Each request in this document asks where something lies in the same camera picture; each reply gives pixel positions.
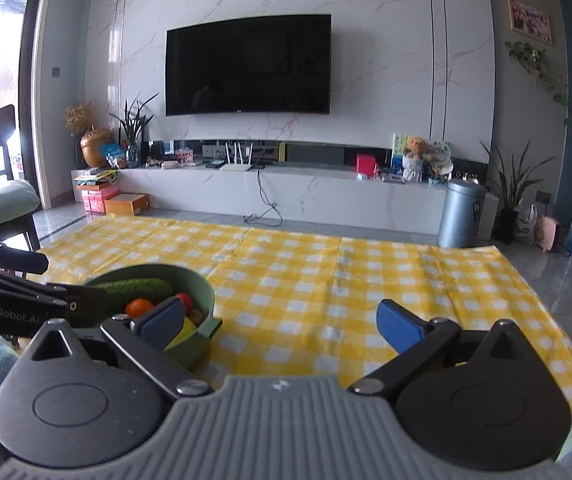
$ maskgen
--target trash can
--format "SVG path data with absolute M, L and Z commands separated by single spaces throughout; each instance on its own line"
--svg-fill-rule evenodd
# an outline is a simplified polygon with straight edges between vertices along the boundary
M 472 247 L 479 230 L 486 190 L 458 178 L 448 181 L 446 203 L 441 217 L 439 247 Z

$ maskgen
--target baseboard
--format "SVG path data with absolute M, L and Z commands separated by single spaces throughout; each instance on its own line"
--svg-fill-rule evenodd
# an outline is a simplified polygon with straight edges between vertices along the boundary
M 72 189 L 69 189 L 65 193 L 62 193 L 61 195 L 50 197 L 50 205 L 53 207 L 57 207 L 74 201 L 75 201 L 75 194 L 73 193 Z

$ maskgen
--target tile floor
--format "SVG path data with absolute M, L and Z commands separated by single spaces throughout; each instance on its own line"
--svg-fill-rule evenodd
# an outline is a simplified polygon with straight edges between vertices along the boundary
M 144 214 L 158 218 L 243 225 L 243 218 L 239 216 L 164 209 L 152 209 Z M 46 246 L 58 238 L 76 231 L 83 225 L 95 221 L 99 217 L 87 216 L 82 205 L 72 203 L 48 211 L 39 211 L 35 213 L 34 218 L 42 245 Z M 278 227 L 278 229 L 415 244 L 436 244 L 437 242 L 437 237 L 429 235 L 312 224 L 309 222 L 284 221 L 283 225 Z M 499 247 L 527 282 L 530 283 L 530 286 L 543 300 L 557 323 L 572 340 L 572 257 L 564 257 L 559 253 L 544 253 L 536 246 L 525 246 L 519 243 L 513 243 L 510 246 L 499 242 L 491 243 L 495 243 Z

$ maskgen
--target green bowl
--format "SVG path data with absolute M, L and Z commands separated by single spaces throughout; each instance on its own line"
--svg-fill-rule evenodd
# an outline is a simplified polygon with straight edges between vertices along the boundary
M 197 308 L 204 314 L 204 321 L 197 327 L 197 332 L 186 338 L 163 354 L 171 361 L 186 370 L 193 370 L 208 348 L 208 340 L 215 335 L 221 325 L 221 319 L 213 316 L 215 307 L 215 292 L 210 283 L 194 270 L 163 264 L 144 264 L 123 269 L 112 270 L 86 282 L 86 285 L 98 283 L 118 282 L 134 278 L 161 278 L 166 280 L 175 294 L 185 292 Z

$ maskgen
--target flat screen tv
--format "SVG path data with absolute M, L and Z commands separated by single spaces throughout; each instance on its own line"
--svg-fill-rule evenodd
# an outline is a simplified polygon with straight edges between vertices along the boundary
M 261 16 L 169 30 L 166 115 L 330 113 L 331 16 Z

